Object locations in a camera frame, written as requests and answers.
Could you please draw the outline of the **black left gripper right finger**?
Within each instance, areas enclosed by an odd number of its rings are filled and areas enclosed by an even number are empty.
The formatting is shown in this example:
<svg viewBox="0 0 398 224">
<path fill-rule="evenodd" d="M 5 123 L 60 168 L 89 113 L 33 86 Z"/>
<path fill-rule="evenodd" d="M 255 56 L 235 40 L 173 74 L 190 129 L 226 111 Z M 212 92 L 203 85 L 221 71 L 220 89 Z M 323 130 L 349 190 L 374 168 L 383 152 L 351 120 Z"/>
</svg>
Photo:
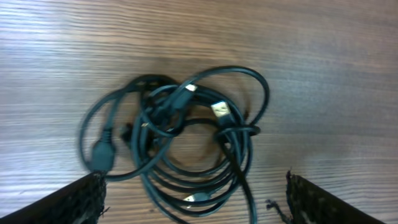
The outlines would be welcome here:
<svg viewBox="0 0 398 224">
<path fill-rule="evenodd" d="M 302 176 L 286 174 L 291 223 L 384 224 Z"/>
</svg>

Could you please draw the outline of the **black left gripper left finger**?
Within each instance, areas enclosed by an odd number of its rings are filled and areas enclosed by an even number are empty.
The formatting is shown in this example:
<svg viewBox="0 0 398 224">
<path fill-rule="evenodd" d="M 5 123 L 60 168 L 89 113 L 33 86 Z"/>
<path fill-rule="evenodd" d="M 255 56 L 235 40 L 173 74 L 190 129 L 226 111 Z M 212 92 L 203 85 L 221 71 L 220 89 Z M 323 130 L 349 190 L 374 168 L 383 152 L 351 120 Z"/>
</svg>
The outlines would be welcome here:
<svg viewBox="0 0 398 224">
<path fill-rule="evenodd" d="M 1 224 L 97 224 L 106 212 L 106 179 L 92 172 L 1 218 Z"/>
</svg>

